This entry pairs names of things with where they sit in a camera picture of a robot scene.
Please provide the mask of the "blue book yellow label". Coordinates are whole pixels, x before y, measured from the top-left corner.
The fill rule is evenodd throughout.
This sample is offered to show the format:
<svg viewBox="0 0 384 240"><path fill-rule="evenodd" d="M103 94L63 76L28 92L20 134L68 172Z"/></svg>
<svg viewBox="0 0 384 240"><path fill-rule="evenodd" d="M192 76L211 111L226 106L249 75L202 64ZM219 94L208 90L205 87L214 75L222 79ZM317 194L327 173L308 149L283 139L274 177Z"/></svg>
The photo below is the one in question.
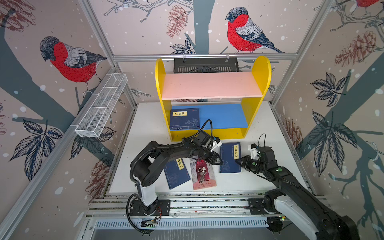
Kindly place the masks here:
<svg viewBox="0 0 384 240"><path fill-rule="evenodd" d="M224 143L221 146L220 156L223 164L220 166L220 174L237 174L241 172L241 166L236 160L241 158L241 143Z"/></svg>
<svg viewBox="0 0 384 240"><path fill-rule="evenodd" d="M170 190L191 180L182 158L169 161L164 167L164 172Z"/></svg>

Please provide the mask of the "blue book plant cover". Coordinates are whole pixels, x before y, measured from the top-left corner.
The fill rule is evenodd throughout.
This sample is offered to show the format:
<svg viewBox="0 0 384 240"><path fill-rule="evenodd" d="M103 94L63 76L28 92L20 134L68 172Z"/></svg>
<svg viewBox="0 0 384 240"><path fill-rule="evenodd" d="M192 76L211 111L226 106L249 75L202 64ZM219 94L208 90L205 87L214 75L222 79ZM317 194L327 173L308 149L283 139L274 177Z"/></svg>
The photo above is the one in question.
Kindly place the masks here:
<svg viewBox="0 0 384 240"><path fill-rule="evenodd" d="M198 130L200 128L200 112L198 108L171 110L170 130Z"/></svg>

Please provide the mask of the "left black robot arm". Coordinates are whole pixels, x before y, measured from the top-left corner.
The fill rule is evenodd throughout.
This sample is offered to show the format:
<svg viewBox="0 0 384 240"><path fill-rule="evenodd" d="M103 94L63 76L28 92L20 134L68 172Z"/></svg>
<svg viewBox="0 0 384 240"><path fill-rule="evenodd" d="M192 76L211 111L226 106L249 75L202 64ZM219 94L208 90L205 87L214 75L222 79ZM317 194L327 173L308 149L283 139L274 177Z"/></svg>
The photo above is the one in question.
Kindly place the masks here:
<svg viewBox="0 0 384 240"><path fill-rule="evenodd" d="M180 143L148 143L130 164L130 179L138 190L139 209L143 210L145 215L151 215L157 210L155 182L168 162L196 156L211 165L222 165L220 155L214 151L214 148L220 145L221 140L213 136L213 123L210 119L205 121L197 133L182 138Z"/></svg>

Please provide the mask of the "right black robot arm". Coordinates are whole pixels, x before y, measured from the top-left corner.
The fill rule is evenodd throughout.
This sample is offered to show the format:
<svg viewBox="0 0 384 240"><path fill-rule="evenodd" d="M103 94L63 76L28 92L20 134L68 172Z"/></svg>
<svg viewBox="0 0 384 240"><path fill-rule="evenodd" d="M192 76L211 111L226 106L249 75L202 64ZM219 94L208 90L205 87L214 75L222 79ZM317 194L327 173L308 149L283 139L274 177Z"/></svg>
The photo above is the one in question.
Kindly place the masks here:
<svg viewBox="0 0 384 240"><path fill-rule="evenodd" d="M265 192L264 209L287 217L310 240L358 240L356 223L328 208L285 167L279 166L271 147L249 146L250 155L236 160L248 172L271 182L276 189Z"/></svg>

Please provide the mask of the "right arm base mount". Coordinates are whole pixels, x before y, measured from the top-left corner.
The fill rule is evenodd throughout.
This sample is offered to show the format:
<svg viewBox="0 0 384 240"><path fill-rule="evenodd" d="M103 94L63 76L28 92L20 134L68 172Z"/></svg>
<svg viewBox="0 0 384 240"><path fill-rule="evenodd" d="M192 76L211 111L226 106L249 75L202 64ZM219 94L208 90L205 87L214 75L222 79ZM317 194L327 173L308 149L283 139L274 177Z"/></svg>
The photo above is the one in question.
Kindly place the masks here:
<svg viewBox="0 0 384 240"><path fill-rule="evenodd" d="M267 191L262 199L248 199L248 206L245 206L245 209L250 210L252 215L280 214L275 207L275 200L281 196L286 194L279 189Z"/></svg>

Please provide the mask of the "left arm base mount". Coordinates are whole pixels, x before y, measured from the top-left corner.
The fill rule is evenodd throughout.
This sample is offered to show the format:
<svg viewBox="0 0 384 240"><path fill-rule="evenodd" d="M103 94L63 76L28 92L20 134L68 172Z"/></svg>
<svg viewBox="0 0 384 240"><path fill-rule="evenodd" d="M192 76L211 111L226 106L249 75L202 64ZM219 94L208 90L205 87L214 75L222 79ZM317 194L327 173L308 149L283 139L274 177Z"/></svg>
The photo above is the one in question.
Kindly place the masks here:
<svg viewBox="0 0 384 240"><path fill-rule="evenodd" d="M170 200L156 200L150 206L145 206L141 200L133 200L128 208L130 217L169 216Z"/></svg>

